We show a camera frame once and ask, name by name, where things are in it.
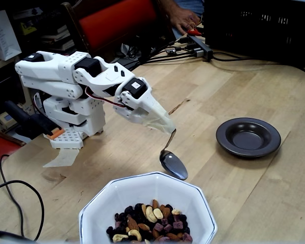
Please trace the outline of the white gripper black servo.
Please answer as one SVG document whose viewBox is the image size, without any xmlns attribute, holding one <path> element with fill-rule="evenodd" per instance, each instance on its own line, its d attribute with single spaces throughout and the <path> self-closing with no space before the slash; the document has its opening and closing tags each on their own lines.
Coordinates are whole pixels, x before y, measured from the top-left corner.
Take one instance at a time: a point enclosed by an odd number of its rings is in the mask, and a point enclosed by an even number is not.
<svg viewBox="0 0 305 244">
<path fill-rule="evenodd" d="M 123 105 L 114 105 L 115 112 L 129 122 L 163 133 L 172 133 L 176 129 L 168 112 L 152 96 L 151 88 L 143 78 L 121 83 L 115 91 L 114 100 Z"/>
</svg>

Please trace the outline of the bare person hand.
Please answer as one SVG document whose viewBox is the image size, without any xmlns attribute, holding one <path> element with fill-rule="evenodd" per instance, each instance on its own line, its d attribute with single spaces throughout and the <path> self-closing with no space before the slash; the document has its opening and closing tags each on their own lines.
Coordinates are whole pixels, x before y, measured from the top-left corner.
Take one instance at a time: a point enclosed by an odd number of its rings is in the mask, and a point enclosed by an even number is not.
<svg viewBox="0 0 305 244">
<path fill-rule="evenodd" d="M 172 26 L 182 35 L 192 31 L 200 23 L 200 18 L 192 11 L 181 7 L 174 7 L 169 13 Z"/>
</svg>

